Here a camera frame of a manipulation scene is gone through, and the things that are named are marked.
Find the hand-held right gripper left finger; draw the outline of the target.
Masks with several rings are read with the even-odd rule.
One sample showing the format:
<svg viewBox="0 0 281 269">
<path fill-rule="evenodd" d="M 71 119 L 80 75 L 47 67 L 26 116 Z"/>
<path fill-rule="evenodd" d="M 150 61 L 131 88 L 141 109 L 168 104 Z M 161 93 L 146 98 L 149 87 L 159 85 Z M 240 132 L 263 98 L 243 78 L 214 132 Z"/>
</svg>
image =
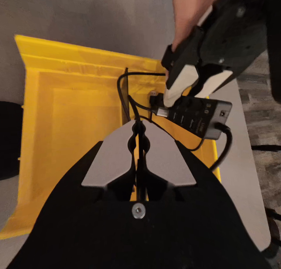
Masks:
<svg viewBox="0 0 281 269">
<path fill-rule="evenodd" d="M 108 135 L 99 148 L 83 187 L 106 187 L 135 167 L 135 121 L 131 120 Z"/>
</svg>

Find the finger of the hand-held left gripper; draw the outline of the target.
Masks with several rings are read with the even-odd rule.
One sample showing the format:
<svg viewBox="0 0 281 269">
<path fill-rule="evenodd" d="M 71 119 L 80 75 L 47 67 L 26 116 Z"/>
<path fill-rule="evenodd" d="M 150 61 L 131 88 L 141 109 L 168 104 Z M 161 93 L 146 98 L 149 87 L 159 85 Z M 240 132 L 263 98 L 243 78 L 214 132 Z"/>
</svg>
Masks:
<svg viewBox="0 0 281 269">
<path fill-rule="evenodd" d="M 198 88 L 193 88 L 195 93 L 193 94 L 196 98 L 209 97 L 219 86 L 221 86 L 231 75 L 233 71 L 223 70 L 222 72 L 212 75 L 208 78 L 204 78 L 203 81 L 197 84 Z"/>
<path fill-rule="evenodd" d="M 197 69 L 192 65 L 185 65 L 179 76 L 176 78 L 170 89 L 165 86 L 164 106 L 172 107 L 181 97 L 182 93 L 191 87 L 199 78 Z"/>
</svg>

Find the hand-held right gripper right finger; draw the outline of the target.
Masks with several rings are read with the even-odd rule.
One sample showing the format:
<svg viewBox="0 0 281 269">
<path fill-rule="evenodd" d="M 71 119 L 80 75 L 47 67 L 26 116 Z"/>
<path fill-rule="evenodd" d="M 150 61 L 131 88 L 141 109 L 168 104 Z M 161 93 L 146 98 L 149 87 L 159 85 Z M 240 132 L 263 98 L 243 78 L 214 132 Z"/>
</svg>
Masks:
<svg viewBox="0 0 281 269">
<path fill-rule="evenodd" d="M 175 187 L 196 185 L 196 180 L 174 138 L 147 120 L 143 120 L 143 125 L 144 135 L 149 143 L 146 152 L 146 166 L 149 172 Z"/>
</svg>

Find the yellow storage bin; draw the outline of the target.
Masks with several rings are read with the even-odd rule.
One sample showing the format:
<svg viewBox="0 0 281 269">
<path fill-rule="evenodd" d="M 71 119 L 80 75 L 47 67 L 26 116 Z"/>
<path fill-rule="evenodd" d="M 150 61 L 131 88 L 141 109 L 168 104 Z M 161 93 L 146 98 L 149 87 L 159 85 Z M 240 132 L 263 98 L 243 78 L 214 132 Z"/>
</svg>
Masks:
<svg viewBox="0 0 281 269">
<path fill-rule="evenodd" d="M 26 68 L 17 206 L 1 240 L 29 234 L 62 176 L 122 129 L 117 79 L 165 73 L 160 60 L 15 35 Z"/>
</svg>

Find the person's left hand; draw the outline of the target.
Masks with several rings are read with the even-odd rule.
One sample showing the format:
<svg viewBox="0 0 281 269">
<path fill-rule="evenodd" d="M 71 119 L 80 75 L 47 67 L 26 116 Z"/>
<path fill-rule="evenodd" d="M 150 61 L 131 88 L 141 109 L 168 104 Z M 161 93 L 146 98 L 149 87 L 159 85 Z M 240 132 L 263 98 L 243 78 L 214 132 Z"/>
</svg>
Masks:
<svg viewBox="0 0 281 269">
<path fill-rule="evenodd" d="M 216 0 L 173 0 L 175 32 L 172 52 L 190 35 L 214 1 Z"/>
</svg>

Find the black bin divider plate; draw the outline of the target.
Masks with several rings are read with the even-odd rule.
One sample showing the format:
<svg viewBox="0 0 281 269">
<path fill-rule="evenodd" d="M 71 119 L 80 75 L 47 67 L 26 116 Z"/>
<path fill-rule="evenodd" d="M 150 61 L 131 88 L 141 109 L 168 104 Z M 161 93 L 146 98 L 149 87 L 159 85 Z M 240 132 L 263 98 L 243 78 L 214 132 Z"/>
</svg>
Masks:
<svg viewBox="0 0 281 269">
<path fill-rule="evenodd" d="M 130 104 L 128 100 L 128 76 L 125 76 L 120 81 L 120 89 L 122 93 L 122 97 L 124 100 L 124 104 L 121 105 L 121 117 L 122 117 L 122 125 L 128 123 L 128 118 L 125 113 L 125 110 L 128 114 L 130 114 Z"/>
</svg>

